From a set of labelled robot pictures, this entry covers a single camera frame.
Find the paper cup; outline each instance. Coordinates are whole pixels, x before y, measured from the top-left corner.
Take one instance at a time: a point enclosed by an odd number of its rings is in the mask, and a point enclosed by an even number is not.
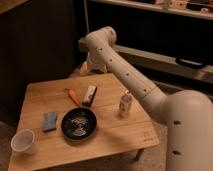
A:
[[[33,154],[37,151],[35,133],[29,129],[17,132],[11,140],[11,148],[15,152]]]

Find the wooden table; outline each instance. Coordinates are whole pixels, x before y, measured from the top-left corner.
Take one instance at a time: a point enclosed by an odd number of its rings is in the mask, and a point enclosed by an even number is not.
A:
[[[97,127],[83,141],[67,141],[61,131],[61,121],[75,105],[64,89],[75,90],[79,99],[83,99],[89,85],[98,87],[91,107],[97,117]],[[157,145],[159,140],[152,122],[135,99],[128,117],[118,115],[119,100],[125,90],[112,74],[29,84],[18,130],[35,131],[39,149],[34,155],[12,152],[9,170],[49,168]],[[58,114],[57,130],[44,133],[44,113],[50,111]]]

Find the floor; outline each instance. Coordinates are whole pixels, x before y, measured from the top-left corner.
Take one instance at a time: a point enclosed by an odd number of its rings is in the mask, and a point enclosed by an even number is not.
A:
[[[75,70],[71,77],[78,76]],[[134,161],[137,151],[83,161],[72,165],[45,169],[48,171],[164,171],[167,128],[153,121],[160,145],[144,150],[139,161]],[[6,171],[11,155],[10,140],[15,128],[0,122],[0,171]]]

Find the small bottle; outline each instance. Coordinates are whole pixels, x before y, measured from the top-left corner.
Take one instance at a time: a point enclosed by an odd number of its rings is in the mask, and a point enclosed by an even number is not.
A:
[[[129,114],[130,107],[132,105],[132,95],[126,90],[124,95],[121,96],[120,104],[119,104],[119,114],[122,117],[126,117]]]

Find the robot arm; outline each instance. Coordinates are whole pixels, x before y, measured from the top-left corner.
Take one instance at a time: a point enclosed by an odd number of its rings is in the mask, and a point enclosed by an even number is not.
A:
[[[213,105],[202,93],[185,90],[166,96],[111,46],[116,33],[105,27],[89,33],[87,68],[105,65],[126,86],[151,118],[168,126],[167,171],[213,169]]]
[[[99,66],[105,64],[128,88],[151,117],[164,123],[163,115],[159,111],[166,95],[151,80],[137,71],[111,48],[115,40],[116,33],[111,27],[105,27],[88,34],[85,38],[90,51],[87,61],[90,61],[91,67],[94,63],[95,66],[97,66],[97,63]]]

